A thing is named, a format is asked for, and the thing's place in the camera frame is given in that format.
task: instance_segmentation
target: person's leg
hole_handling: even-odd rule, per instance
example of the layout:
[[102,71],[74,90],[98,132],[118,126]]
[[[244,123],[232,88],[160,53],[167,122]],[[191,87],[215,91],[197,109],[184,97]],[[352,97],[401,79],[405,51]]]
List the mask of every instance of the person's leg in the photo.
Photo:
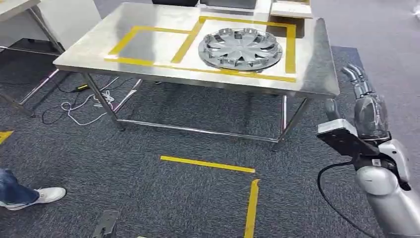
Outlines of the person's leg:
[[20,185],[10,170],[0,168],[0,206],[16,211],[37,203],[50,203],[62,199],[62,187],[29,189]]
[[33,203],[39,193],[20,185],[8,169],[0,169],[0,201],[5,204]]

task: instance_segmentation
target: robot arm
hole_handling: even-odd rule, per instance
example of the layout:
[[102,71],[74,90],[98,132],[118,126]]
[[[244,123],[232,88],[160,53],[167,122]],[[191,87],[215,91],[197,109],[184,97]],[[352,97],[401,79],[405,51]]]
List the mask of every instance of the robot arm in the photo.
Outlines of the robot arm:
[[408,153],[388,131],[384,100],[360,68],[349,64],[342,71],[354,86],[356,127],[339,118],[331,100],[325,105],[331,121],[318,125],[317,136],[353,158],[356,183],[386,236],[420,237],[420,197],[410,186]]

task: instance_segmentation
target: table top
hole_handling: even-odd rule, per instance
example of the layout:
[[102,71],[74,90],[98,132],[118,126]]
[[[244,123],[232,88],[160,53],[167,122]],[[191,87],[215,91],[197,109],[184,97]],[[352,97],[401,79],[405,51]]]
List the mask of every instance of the table top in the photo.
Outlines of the table top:
[[[206,34],[223,28],[270,32],[282,46],[283,56],[258,72],[214,68],[201,60],[198,45]],[[297,97],[339,94],[324,20],[269,19],[269,9],[241,12],[123,3],[54,64],[74,72]]]
[[41,0],[0,0],[0,21],[6,21],[40,2]]

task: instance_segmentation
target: black bracket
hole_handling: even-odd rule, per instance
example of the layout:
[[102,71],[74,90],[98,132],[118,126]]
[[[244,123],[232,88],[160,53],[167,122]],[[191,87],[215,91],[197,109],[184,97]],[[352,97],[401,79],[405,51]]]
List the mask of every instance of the black bracket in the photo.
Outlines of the black bracket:
[[118,216],[117,211],[104,211],[92,238],[115,238]]

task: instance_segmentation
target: white cable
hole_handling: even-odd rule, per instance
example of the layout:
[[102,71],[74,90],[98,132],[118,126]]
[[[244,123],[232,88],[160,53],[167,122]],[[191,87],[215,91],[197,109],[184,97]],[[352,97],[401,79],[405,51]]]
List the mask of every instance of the white cable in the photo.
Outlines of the white cable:
[[[103,87],[103,88],[101,88],[100,89],[100,91],[102,91],[102,90],[104,90],[104,89],[106,89],[107,87],[109,87],[111,84],[113,84],[117,79],[119,79],[119,77],[116,77],[115,79],[113,79],[109,84],[107,84],[107,85],[105,85],[105,87]],[[109,92],[109,90],[106,90],[105,92],[101,92],[102,93],[102,96],[105,98],[105,100],[106,100],[106,102],[109,104],[109,106],[111,107],[111,109],[113,110],[114,108],[113,108],[113,105],[112,105],[112,102],[113,101],[115,101],[115,99],[113,98],[113,97],[111,97],[111,93]],[[89,125],[89,124],[92,124],[92,123],[94,123],[94,122],[96,122],[97,120],[99,120],[103,115],[106,115],[106,113],[103,113],[103,114],[101,114],[99,117],[97,117],[95,120],[93,120],[93,121],[90,121],[90,122],[88,122],[88,123],[80,123],[80,122],[78,122],[71,114],[70,114],[70,112],[71,111],[74,111],[74,110],[77,110],[77,109],[79,109],[79,108],[81,108],[82,106],[84,106],[88,101],[89,101],[89,99],[91,98],[91,97],[93,97],[93,99],[94,100],[96,100],[96,101],[99,101],[98,99],[96,99],[96,97],[95,97],[95,95],[94,94],[91,94],[91,95],[89,95],[87,98],[86,98],[86,100],[82,103],[82,104],[80,104],[80,105],[78,105],[77,107],[75,107],[75,108],[73,108],[72,107],[72,105],[71,105],[71,103],[69,103],[69,102],[64,102],[64,103],[62,103],[61,104],[61,108],[64,110],[64,111],[67,111],[67,115],[76,123],[76,124],[78,124],[78,125],[81,125],[81,126],[84,126],[84,125]]]

